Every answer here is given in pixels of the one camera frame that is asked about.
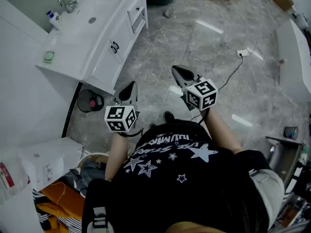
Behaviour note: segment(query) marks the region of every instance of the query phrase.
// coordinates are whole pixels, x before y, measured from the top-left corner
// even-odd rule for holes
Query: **sink basin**
[[[61,14],[62,30],[53,28],[38,55],[36,66],[82,80],[92,57],[122,0],[77,0],[74,12]],[[47,51],[53,51],[53,63],[44,63]]]

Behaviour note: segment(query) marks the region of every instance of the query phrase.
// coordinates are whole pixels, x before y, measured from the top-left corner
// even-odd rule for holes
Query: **white star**
[[[163,137],[163,136],[165,136],[166,134],[159,134],[159,135],[157,135],[156,137],[157,138],[159,138],[159,137]]]
[[[176,153],[170,153],[169,159],[175,160],[175,158],[177,158]]]
[[[184,181],[187,180],[185,176],[186,176],[185,174],[183,174],[183,175],[180,175],[180,174],[179,174],[177,180],[180,181],[180,182],[182,183],[182,182],[184,182]]]
[[[188,148],[192,152],[194,152],[194,155],[191,158],[200,157],[205,162],[209,162],[209,155],[216,154],[218,151],[212,151],[208,149],[208,144],[203,144],[199,149],[196,148]]]
[[[138,166],[141,168],[138,174],[145,173],[149,178],[151,176],[151,170],[156,169],[156,166],[151,165],[151,160],[148,161],[146,164],[138,164]]]
[[[133,172],[133,171],[134,171],[134,168],[135,168],[135,166],[136,166],[136,164],[137,164],[137,163],[140,163],[140,162],[143,162],[143,160],[140,160],[139,158],[140,158],[140,156],[137,157],[136,159],[132,159],[132,158],[131,158],[131,161],[130,161],[128,164],[126,164],[126,165],[124,166],[124,168],[126,168],[127,166],[131,166],[131,169],[132,169],[132,172]]]

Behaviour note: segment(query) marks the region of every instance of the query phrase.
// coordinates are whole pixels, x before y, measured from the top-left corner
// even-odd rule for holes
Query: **faucet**
[[[74,6],[78,5],[77,0],[74,0],[73,2],[68,2],[68,3],[66,3],[65,0],[58,0],[58,3],[60,6],[64,5],[68,13],[72,13],[74,11]]]

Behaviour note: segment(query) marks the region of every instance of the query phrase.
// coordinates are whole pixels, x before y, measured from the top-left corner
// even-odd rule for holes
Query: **gray tile floor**
[[[169,6],[173,17],[165,18]],[[248,49],[251,54],[220,91],[215,108],[244,148],[267,155],[270,146],[265,136],[282,138],[284,126],[298,126],[297,141],[302,141],[308,106],[295,103],[279,86],[275,29],[289,17],[272,0],[175,0],[162,7],[149,6],[148,19],[149,28],[138,37],[116,84],[116,89],[132,80],[138,84],[137,128],[163,123],[166,110],[185,120],[199,114],[189,112],[179,98],[172,65],[194,67],[221,87],[241,62],[236,50]],[[106,105],[113,104],[111,95],[92,89],[104,96]],[[233,120],[233,114],[252,126]],[[308,144],[307,127],[304,135]],[[111,133],[104,109],[84,114],[75,107],[68,136],[90,152],[108,151]],[[135,144],[138,139],[129,140]]]

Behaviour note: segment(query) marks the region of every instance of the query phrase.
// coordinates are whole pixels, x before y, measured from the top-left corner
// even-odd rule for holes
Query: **black shoe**
[[[155,123],[150,123],[150,125],[149,125],[149,129],[152,129],[152,128],[154,128],[156,126],[156,124]]]
[[[163,118],[166,123],[172,123],[175,120],[173,113],[169,111],[164,112]]]

